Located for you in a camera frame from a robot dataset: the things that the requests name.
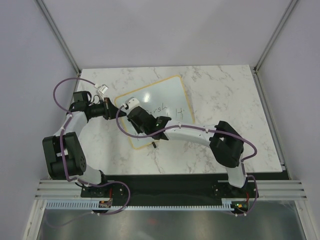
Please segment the right aluminium corner post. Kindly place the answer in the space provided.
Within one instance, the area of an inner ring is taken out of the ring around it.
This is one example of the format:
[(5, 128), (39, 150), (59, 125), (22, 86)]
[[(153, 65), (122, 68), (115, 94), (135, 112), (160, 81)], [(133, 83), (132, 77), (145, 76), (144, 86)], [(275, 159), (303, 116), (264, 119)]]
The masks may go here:
[(268, 57), (271, 49), (275, 45), (276, 41), (280, 37), (282, 31), (284, 30), (287, 22), (289, 21), (291, 15), (295, 11), (297, 5), (300, 3), (300, 0), (290, 0), (287, 7), (285, 8), (279, 22), (277, 23), (274, 31), (271, 34), (265, 48), (263, 49), (257, 63), (252, 68), (254, 74), (258, 74), (259, 70), (261, 69), (262, 65), (264, 64), (266, 58)]

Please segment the aluminium rail frame front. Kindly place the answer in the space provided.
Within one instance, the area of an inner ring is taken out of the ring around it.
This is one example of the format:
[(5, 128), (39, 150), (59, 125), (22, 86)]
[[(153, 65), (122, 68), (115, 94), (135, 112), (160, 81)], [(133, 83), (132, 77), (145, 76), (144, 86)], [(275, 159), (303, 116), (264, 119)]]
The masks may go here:
[(108, 198), (112, 190), (114, 198), (121, 198), (128, 192), (131, 197), (147, 196), (209, 196), (213, 199), (244, 199), (259, 197), (267, 200), (303, 200), (307, 195), (298, 180), (250, 180), (244, 188), (230, 186), (222, 181), (182, 181), (165, 182), (152, 180), (144, 182), (132, 180), (123, 184), (111, 184), (106, 187), (86, 187), (63, 180), (42, 180), (36, 190), (36, 199), (62, 200), (80, 198)]

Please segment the aluminium corner post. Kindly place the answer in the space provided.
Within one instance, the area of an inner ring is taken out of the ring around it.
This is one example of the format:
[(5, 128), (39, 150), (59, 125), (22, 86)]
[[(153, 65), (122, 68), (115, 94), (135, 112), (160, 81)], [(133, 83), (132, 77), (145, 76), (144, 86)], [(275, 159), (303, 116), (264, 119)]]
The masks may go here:
[(264, 64), (266, 58), (268, 57), (271, 49), (275, 45), (276, 41), (280, 37), (282, 31), (284, 30), (287, 22), (289, 21), (291, 15), (295, 11), (297, 5), (300, 3), (300, 0), (290, 0), (287, 7), (285, 8), (279, 22), (277, 23), (274, 31), (271, 34), (265, 48), (263, 49), (257, 63), (252, 68), (254, 74), (258, 74), (259, 70), (261, 69), (262, 65)]
[(46, 20), (50, 30), (52, 31), (54, 37), (58, 41), (59, 46), (61, 47), (63, 53), (65, 54), (66, 58), (68, 59), (69, 63), (71, 64), (72, 68), (76, 72), (76, 74), (79, 76), (81, 74), (81, 68), (77, 64), (75, 58), (73, 57), (66, 41), (64, 40), (61, 31), (59, 30), (57, 24), (54, 21), (54, 18), (52, 17), (48, 7), (45, 4), (44, 0), (35, 0), (34, 1), (36, 5), (39, 7), (44, 19)]

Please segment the left aluminium corner post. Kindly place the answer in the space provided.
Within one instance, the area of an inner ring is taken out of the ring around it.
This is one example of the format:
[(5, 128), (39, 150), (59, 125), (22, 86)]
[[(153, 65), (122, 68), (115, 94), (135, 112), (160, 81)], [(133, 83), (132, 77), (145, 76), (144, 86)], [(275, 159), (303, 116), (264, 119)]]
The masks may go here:
[(66, 41), (64, 40), (61, 31), (59, 30), (57, 24), (54, 21), (54, 18), (52, 17), (48, 7), (45, 4), (44, 0), (35, 0), (34, 1), (36, 5), (39, 7), (44, 19), (46, 20), (50, 30), (52, 31), (54, 37), (58, 41), (59, 46), (61, 47), (63, 53), (65, 54), (66, 58), (68, 59), (69, 63), (71, 64), (72, 68), (76, 72), (76, 74), (79, 76), (81, 74), (81, 68), (77, 64), (75, 58), (73, 57)]

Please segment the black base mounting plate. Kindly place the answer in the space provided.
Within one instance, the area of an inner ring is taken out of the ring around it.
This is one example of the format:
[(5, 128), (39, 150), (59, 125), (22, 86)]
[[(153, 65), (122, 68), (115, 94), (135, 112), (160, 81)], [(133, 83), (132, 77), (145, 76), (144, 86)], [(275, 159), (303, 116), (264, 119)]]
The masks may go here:
[(107, 175), (107, 186), (83, 186), (82, 198), (108, 198), (114, 206), (182, 207), (220, 205), (223, 199), (255, 200), (258, 188), (246, 180), (241, 188), (231, 186), (223, 174)]

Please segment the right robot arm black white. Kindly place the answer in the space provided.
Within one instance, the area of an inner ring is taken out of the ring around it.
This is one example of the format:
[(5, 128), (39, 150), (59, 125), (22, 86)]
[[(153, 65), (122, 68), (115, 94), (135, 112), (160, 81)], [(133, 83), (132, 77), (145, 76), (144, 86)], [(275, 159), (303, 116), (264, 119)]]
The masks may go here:
[(138, 134), (150, 135), (154, 140), (186, 141), (210, 148), (214, 159), (225, 167), (228, 176), (228, 190), (234, 197), (241, 197), (247, 191), (246, 173), (240, 158), (244, 142), (227, 123), (213, 132), (208, 126), (188, 125), (168, 116), (154, 117), (141, 106), (126, 107), (127, 119)]

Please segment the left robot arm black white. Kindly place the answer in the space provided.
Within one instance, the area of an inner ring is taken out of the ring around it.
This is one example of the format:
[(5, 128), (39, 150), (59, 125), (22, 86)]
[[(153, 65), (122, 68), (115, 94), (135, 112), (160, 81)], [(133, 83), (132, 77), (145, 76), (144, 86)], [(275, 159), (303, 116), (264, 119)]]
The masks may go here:
[(104, 197), (110, 190), (107, 177), (101, 170), (87, 164), (78, 137), (91, 119), (103, 117), (113, 120), (119, 109), (108, 97), (94, 104), (89, 99), (91, 96), (88, 91), (73, 93), (74, 102), (67, 110), (66, 121), (54, 135), (42, 140), (42, 146), (47, 171), (53, 180), (91, 185), (94, 194)]

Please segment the white whiteboard with wooden frame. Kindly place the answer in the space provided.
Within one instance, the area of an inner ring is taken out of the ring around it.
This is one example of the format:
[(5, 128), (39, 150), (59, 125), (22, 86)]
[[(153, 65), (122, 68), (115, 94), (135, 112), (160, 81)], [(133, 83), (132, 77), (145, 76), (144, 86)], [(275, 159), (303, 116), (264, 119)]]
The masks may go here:
[(115, 106), (120, 107), (132, 97), (136, 98), (141, 107), (155, 118), (167, 116), (186, 124), (195, 123), (195, 116), (179, 75), (119, 95), (114, 100)]

